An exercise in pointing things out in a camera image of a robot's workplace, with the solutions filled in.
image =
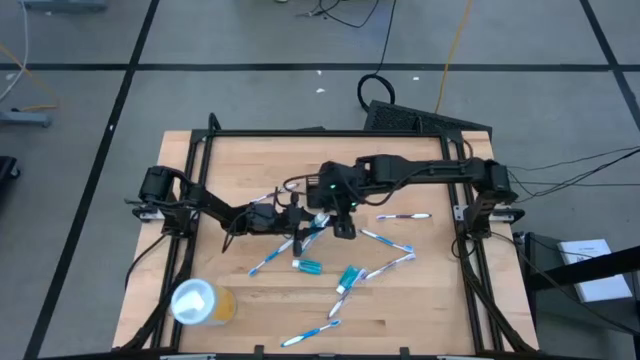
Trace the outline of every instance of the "plastic cup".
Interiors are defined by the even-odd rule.
[[[184,325],[224,325],[236,313],[236,298],[222,286],[189,279],[173,292],[171,312]]]

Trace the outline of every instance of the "toothbrush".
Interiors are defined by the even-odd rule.
[[[353,282],[353,285],[349,289],[345,290],[345,292],[340,297],[340,300],[338,300],[338,302],[335,305],[333,305],[333,307],[331,308],[331,311],[329,311],[327,320],[331,319],[333,315],[335,315],[338,312],[338,310],[340,310],[345,300],[347,300],[347,296],[349,296],[349,294],[351,293],[351,290],[353,290],[353,287],[356,285],[356,282],[358,282],[358,280],[362,278],[365,278],[366,274],[367,274],[367,271],[365,269],[360,270],[360,272],[358,273],[358,276],[356,276],[356,280]]]
[[[326,329],[328,329],[330,327],[336,327],[336,326],[340,325],[341,322],[342,322],[342,320],[333,320],[332,322],[330,322],[329,324],[327,324],[327,325],[325,325],[325,326],[323,326],[321,328],[315,328],[315,329],[313,329],[313,330],[311,330],[309,332],[306,332],[306,333],[304,333],[302,335],[298,335],[298,336],[296,336],[294,338],[291,338],[291,339],[283,342],[282,345],[280,345],[280,346],[281,347],[287,347],[287,346],[291,346],[293,344],[297,344],[300,341],[302,341],[302,340],[304,340],[306,338],[312,337],[313,335],[315,335],[315,334],[317,334],[317,333],[319,333],[319,332],[321,332],[323,330],[326,330]]]
[[[288,184],[285,188],[280,188],[280,189],[278,189],[278,194],[282,194],[282,193],[284,193],[284,192],[285,192],[285,191],[287,191],[287,190],[293,190],[293,189],[295,189],[295,188],[297,188],[297,187],[298,187],[298,184],[297,184],[297,183],[294,183],[294,184]],[[253,199],[253,200],[251,200],[251,201],[249,201],[249,202],[250,202],[250,203],[260,202],[260,201],[262,201],[262,200],[264,200],[264,199],[272,198],[272,197],[274,197],[275,195],[276,195],[276,193],[269,193],[269,194],[267,194],[267,195],[262,195],[262,196],[260,196],[259,198],[255,198],[255,199]]]
[[[327,226],[327,223],[329,222],[329,220],[331,219],[331,217],[325,213],[319,213],[318,215],[316,215],[313,218],[313,222],[311,224],[311,228],[324,228]],[[316,233],[313,233],[311,235],[309,235],[309,237],[302,243],[302,253],[304,254],[305,251],[307,251],[307,248],[309,246],[311,246],[311,244],[313,244],[313,242],[320,237],[320,235],[322,235],[322,233],[324,232],[324,230],[318,231]]]
[[[255,274],[257,274],[258,269],[260,269],[264,264],[268,263],[269,261],[275,259],[275,257],[278,256],[281,252],[287,250],[289,246],[291,246],[291,244],[293,244],[293,239],[288,240],[286,243],[282,244],[282,246],[280,246],[276,251],[272,252],[271,255],[267,256],[264,260],[262,260],[262,262],[258,264],[258,266],[251,269],[249,271],[249,276],[254,276]]]
[[[372,238],[374,238],[376,240],[382,241],[383,243],[385,243],[385,244],[387,244],[389,246],[393,246],[396,249],[400,249],[400,250],[406,251],[408,253],[413,253],[413,246],[411,246],[411,245],[398,245],[398,244],[394,243],[393,241],[391,241],[389,239],[383,238],[382,236],[380,236],[378,234],[372,233],[369,230],[360,229],[360,232],[365,234],[365,235],[367,235],[367,236],[369,236],[369,237],[372,237]]]
[[[410,214],[410,215],[378,215],[376,219],[428,219],[431,214]]]
[[[415,258],[416,258],[416,254],[405,255],[405,256],[401,257],[400,259],[393,260],[392,262],[390,262],[387,265],[381,267],[380,269],[370,273],[364,279],[365,280],[373,279],[374,277],[376,277],[376,276],[382,274],[383,272],[389,270],[390,268],[394,267],[396,264],[401,263],[403,261],[415,260]]]

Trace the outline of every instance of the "wooden tabletop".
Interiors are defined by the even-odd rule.
[[[485,132],[466,132],[464,137],[475,156],[493,156]],[[190,132],[166,132],[158,164],[182,170],[189,138]],[[440,142],[427,138],[219,137],[213,144],[207,188],[232,206],[273,191],[286,178],[317,172],[327,160],[353,164],[357,157],[371,154],[442,159]],[[375,220],[377,214],[424,212],[433,217]],[[305,253],[323,264],[322,275],[293,269],[293,255],[287,251],[249,277],[247,272],[279,247],[283,237],[237,237],[221,254],[225,233],[215,220],[203,216],[192,276],[231,290],[238,310],[224,326],[186,326],[180,351],[251,353],[261,344],[266,353],[398,354],[407,346],[412,355],[473,354],[460,264],[450,253],[454,227],[446,185],[407,186],[384,206],[358,206],[353,219],[356,228],[412,245],[417,259],[358,285],[336,316],[343,321],[339,327],[281,348],[283,341],[327,323],[327,313],[338,300],[335,288],[348,265],[375,270],[405,253],[362,235],[350,241],[327,231]],[[136,256],[159,236],[160,228],[160,222],[142,225]],[[511,233],[505,224],[494,225],[493,231]],[[157,303],[168,243],[145,257],[132,273],[114,346],[128,341]],[[513,245],[497,237],[484,244],[496,304],[522,338],[537,347]],[[490,348],[486,315],[479,307],[485,347]],[[169,329],[170,312],[167,318]],[[165,331],[163,344],[168,344],[169,333]]]

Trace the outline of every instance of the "blue toothbrush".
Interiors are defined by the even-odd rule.
[[[326,330],[326,329],[328,329],[330,327],[336,327],[336,326],[340,325],[341,322],[342,322],[342,320],[333,320],[332,322],[330,322],[329,324],[327,324],[327,325],[325,325],[325,326],[323,326],[321,328],[315,328],[315,329],[313,329],[313,330],[311,330],[309,332],[306,332],[306,333],[304,333],[302,335],[298,335],[298,336],[296,336],[294,338],[291,338],[291,339],[283,342],[282,345],[280,345],[280,346],[281,347],[287,347],[287,346],[291,346],[293,344],[297,344],[300,341],[302,341],[302,340],[304,340],[306,338],[310,338],[313,335],[315,335],[315,334],[317,334],[317,333],[319,333],[319,332],[321,332],[323,330]]]
[[[249,271],[249,276],[254,276],[255,274],[258,273],[258,269],[260,269],[262,267],[262,265],[268,263],[269,261],[275,259],[276,256],[280,255],[281,252],[287,250],[289,248],[289,246],[291,246],[291,244],[293,244],[293,239],[288,240],[286,243],[282,244],[282,246],[280,246],[276,251],[272,252],[271,255],[267,256],[264,260],[262,260],[262,262],[260,264],[258,264],[258,266],[254,267],[253,269],[251,269]]]
[[[393,241],[391,241],[389,239],[383,238],[382,236],[380,236],[378,234],[372,233],[369,230],[360,229],[360,232],[365,234],[365,235],[367,235],[367,236],[369,236],[369,237],[372,237],[372,238],[374,238],[374,239],[376,239],[378,241],[382,241],[383,243],[385,243],[385,244],[387,244],[389,246],[393,246],[394,248],[400,249],[400,250],[408,252],[410,254],[413,253],[413,246],[411,246],[411,245],[398,245],[398,244],[394,243]]]

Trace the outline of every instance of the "yellow cable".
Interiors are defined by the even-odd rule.
[[[467,19],[469,18],[469,13],[471,12],[471,5],[473,4],[473,0],[467,0],[467,6],[464,8],[464,15],[462,16],[462,21],[460,25],[458,25],[458,30],[456,31],[456,36],[453,39],[453,43],[451,44],[451,49],[449,50],[449,57],[447,57],[447,63],[444,65],[444,72],[442,73],[442,80],[440,81],[440,93],[438,94],[438,102],[436,103],[436,110],[434,113],[438,113],[438,109],[440,109],[440,102],[442,101],[442,95],[444,93],[444,83],[447,81],[447,72],[449,71],[449,64],[453,61],[453,54],[456,52],[456,48],[458,47],[458,42],[460,42],[460,34],[462,33],[462,29],[464,25],[467,23]]]
[[[29,69],[25,68],[24,65],[22,65],[22,63],[20,62],[20,60],[18,60],[18,58],[16,58],[15,55],[13,55],[13,53],[11,53],[11,51],[9,51],[9,49],[4,47],[4,45],[2,44],[0,44],[0,51],[2,51],[5,55],[7,55],[14,63],[16,63],[20,67],[20,69],[22,69],[24,73],[27,74],[31,78],[31,80],[33,80],[34,83],[36,83],[38,86],[44,89],[44,91],[46,91],[49,95],[51,95],[51,97],[54,99],[56,103],[55,105],[28,106],[26,108],[21,109],[20,111],[34,111],[34,110],[58,108],[59,106],[58,104],[60,104],[60,98],[58,98],[58,95],[56,95],[55,91],[53,91],[49,86],[47,86],[47,84],[45,84],[42,80],[38,79],[38,77],[36,77],[33,73],[31,73],[31,71],[29,71]]]

